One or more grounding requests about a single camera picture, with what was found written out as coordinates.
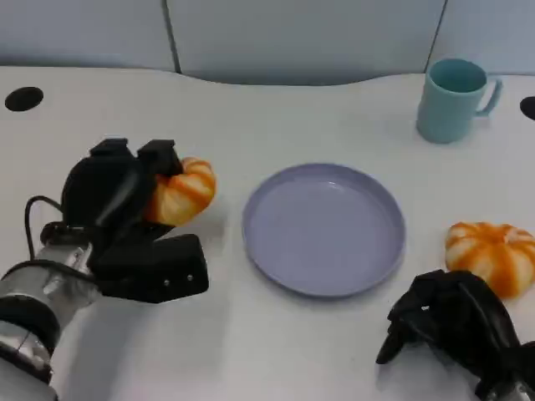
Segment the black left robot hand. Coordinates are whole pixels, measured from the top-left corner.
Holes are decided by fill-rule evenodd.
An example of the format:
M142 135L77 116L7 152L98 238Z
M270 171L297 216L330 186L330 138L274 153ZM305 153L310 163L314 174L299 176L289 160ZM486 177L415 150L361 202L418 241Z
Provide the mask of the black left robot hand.
M132 154L126 139L106 139L69 172L63 222L88 237L88 268L106 297L162 303L209 288L198 236L169 237L171 224L148 215L157 181L184 170L174 145L151 140Z

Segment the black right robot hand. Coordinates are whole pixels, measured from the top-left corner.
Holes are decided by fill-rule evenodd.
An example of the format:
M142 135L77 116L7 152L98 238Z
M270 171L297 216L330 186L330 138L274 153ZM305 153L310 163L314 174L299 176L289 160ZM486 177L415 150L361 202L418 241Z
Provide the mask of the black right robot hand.
M415 277L388 314L378 353L391 362L405 345L425 343L479 378L517 373L521 343L502 301L470 272L437 270Z

